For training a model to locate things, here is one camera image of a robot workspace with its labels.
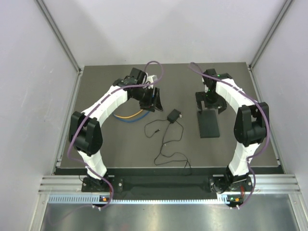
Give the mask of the black network switch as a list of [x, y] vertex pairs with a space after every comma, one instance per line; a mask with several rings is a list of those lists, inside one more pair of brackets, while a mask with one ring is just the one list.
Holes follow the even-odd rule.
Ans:
[[197, 112], [200, 138], [219, 138], [219, 126], [215, 110]]

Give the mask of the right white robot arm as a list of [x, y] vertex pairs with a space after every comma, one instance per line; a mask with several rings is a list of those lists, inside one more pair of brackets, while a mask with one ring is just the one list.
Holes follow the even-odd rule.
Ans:
[[223, 178], [212, 180], [213, 191], [223, 193], [237, 190], [248, 182], [248, 166], [256, 150], [267, 137], [269, 106], [248, 97], [228, 74], [207, 69], [202, 74], [204, 91], [195, 94], [197, 119], [201, 138], [220, 137], [217, 115], [230, 106], [236, 113], [233, 133], [237, 141], [233, 158]]

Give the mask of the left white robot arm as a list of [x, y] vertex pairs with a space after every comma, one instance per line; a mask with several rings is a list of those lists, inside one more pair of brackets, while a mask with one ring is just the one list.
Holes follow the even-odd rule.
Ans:
[[81, 156], [80, 161], [84, 163], [87, 175], [97, 190], [104, 191], [109, 186], [107, 168], [100, 152], [103, 145], [102, 125], [129, 99], [137, 100], [142, 110], [162, 111], [160, 89], [154, 86], [160, 80], [161, 77], [133, 68], [125, 78], [115, 80], [96, 103], [71, 115], [67, 155], [70, 155], [72, 149], [77, 150]]

